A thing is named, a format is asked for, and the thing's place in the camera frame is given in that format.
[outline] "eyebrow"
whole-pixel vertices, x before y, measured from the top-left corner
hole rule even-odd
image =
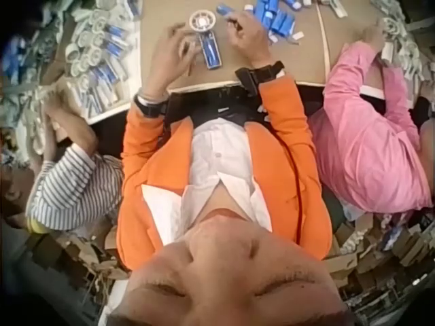
[[[334,314],[323,314],[301,323],[286,326],[354,326],[355,317],[350,310],[343,310]],[[109,315],[106,326],[152,326],[143,321],[134,321],[125,316]]]

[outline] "cardboard box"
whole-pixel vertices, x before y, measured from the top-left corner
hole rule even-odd
[[[369,270],[372,270],[377,266],[382,266],[392,256],[393,254],[389,251],[380,252],[380,251],[372,250],[371,252],[369,252],[367,255],[365,255],[363,258],[359,260],[358,265],[356,266],[356,270],[360,274],[368,272]]]
[[[329,273],[339,272],[342,270],[349,270],[356,267],[358,262],[356,253],[348,255],[336,256],[323,260]]]

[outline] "white shirt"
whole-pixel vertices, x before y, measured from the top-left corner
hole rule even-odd
[[[182,197],[169,190],[142,185],[143,198],[163,245],[186,233],[220,181],[252,221],[272,231],[263,194],[252,175],[245,129],[218,118],[194,129],[189,185]]]

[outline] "black watch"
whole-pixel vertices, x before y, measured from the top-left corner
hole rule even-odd
[[[240,68],[236,70],[236,76],[249,93],[258,95],[258,85],[276,79],[283,69],[284,64],[277,61],[273,66],[268,65],[259,69]]]
[[[168,107],[168,101],[161,103],[147,103],[146,105],[144,105],[138,99],[137,94],[135,95],[133,100],[145,117],[158,117],[160,114],[164,115]]]

